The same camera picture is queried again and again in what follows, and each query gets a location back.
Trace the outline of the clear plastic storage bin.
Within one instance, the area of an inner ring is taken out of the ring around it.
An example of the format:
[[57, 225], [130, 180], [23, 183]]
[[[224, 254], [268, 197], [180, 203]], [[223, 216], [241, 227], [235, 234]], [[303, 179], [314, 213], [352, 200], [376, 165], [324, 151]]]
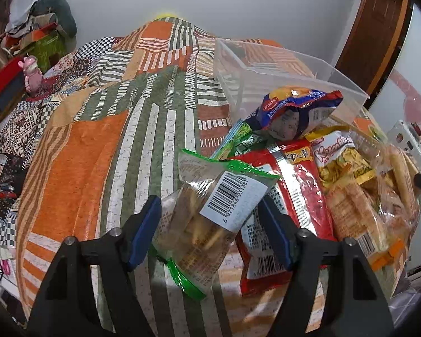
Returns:
[[341, 91], [344, 100], [333, 116], [352, 123], [368, 95], [328, 62], [276, 46], [217, 39], [214, 77], [229, 103], [230, 118], [248, 117], [263, 97], [283, 86]]

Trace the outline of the patchwork orange green blanket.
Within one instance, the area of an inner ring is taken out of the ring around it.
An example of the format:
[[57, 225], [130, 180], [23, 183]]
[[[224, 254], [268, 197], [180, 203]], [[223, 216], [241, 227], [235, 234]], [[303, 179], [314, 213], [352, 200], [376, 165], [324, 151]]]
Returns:
[[[122, 227], [150, 195], [162, 203], [181, 186], [181, 151], [211, 159], [236, 124], [214, 77], [217, 39], [163, 17], [124, 38], [94, 40], [43, 77], [50, 95], [21, 101], [1, 123], [0, 257], [16, 283], [24, 336], [64, 239]], [[290, 281], [243, 296], [235, 238], [206, 298], [195, 300], [152, 240], [129, 275], [152, 336], [269, 336]], [[111, 331], [98, 268], [92, 277], [100, 322]]]

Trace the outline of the blue orange snack bag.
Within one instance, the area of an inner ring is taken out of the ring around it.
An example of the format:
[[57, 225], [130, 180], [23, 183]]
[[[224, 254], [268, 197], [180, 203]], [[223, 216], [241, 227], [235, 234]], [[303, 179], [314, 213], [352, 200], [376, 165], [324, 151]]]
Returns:
[[246, 123], [253, 132], [290, 141], [315, 129], [343, 100], [339, 90], [283, 86], [265, 95]]

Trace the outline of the brown wooden door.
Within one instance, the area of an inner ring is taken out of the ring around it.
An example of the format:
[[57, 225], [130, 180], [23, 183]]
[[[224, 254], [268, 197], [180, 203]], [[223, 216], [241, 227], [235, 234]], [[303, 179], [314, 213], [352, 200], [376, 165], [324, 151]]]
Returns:
[[411, 21], [412, 0], [360, 0], [336, 69], [369, 97], [370, 108], [386, 83]]

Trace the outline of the pink plush toy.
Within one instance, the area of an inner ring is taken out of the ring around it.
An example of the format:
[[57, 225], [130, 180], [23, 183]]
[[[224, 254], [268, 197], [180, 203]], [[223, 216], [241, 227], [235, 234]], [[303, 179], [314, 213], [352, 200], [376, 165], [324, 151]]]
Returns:
[[24, 75], [25, 89], [28, 94], [34, 95], [41, 86], [43, 74], [38, 67], [38, 60], [34, 56], [25, 56], [18, 63]]

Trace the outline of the clear bag round crackers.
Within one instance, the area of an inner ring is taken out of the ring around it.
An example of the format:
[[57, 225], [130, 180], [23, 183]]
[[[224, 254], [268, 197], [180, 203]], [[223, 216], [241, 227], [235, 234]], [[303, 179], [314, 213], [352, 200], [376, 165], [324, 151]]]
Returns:
[[387, 299], [398, 287], [419, 206], [403, 150], [384, 145], [367, 160], [375, 177], [359, 185], [345, 175], [325, 189], [338, 239], [353, 237], [367, 258]]

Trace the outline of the green-edged biscuit stick bag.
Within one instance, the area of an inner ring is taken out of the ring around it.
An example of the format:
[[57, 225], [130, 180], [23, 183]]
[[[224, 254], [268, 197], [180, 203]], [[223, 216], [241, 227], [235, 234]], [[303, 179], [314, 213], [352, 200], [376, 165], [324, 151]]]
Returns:
[[241, 227], [279, 177], [239, 160], [216, 161], [184, 149], [176, 192], [162, 199], [152, 245], [175, 284], [206, 298]]

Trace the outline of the pile of clothes and boxes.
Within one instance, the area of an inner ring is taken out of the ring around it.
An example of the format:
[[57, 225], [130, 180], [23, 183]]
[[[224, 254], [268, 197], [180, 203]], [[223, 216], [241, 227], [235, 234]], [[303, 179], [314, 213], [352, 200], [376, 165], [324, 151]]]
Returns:
[[67, 0], [37, 0], [8, 23], [0, 46], [11, 57], [34, 56], [40, 70], [47, 72], [66, 56], [76, 35], [77, 24]]

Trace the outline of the yellow snack bag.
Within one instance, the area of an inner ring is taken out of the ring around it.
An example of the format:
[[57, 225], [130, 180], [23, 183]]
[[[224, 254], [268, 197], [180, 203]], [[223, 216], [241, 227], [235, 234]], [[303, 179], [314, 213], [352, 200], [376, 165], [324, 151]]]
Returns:
[[357, 150], [347, 126], [330, 126], [304, 136], [310, 142], [320, 181], [329, 189], [341, 177], [352, 175], [359, 185], [375, 177], [374, 169]]

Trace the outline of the red snack bag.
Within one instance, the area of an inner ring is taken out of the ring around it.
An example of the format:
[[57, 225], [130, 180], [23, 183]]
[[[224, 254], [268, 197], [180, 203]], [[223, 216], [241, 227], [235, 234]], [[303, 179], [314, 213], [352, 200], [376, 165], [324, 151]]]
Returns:
[[[273, 142], [265, 148], [238, 154], [234, 158], [280, 177], [268, 195], [283, 218], [323, 240], [335, 240], [333, 223], [308, 140]], [[243, 296], [259, 294], [290, 281], [291, 273], [276, 256], [272, 238], [262, 226], [259, 208], [255, 208], [240, 229], [236, 244], [243, 260], [240, 280]]]

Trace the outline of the green snack packet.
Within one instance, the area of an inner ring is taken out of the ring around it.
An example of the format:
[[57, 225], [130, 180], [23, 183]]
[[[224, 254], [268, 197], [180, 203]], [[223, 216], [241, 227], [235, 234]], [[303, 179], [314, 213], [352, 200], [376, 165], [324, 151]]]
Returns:
[[244, 120], [238, 120], [223, 139], [221, 145], [212, 153], [211, 159], [222, 161], [264, 148], [267, 138], [256, 134]]

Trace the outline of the red box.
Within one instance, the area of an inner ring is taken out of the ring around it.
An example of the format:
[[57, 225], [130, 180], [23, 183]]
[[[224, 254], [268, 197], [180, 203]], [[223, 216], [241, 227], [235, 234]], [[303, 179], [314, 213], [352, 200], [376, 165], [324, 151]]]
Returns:
[[22, 73], [22, 67], [19, 65], [21, 61], [20, 56], [14, 57], [0, 70], [0, 94], [14, 78]]

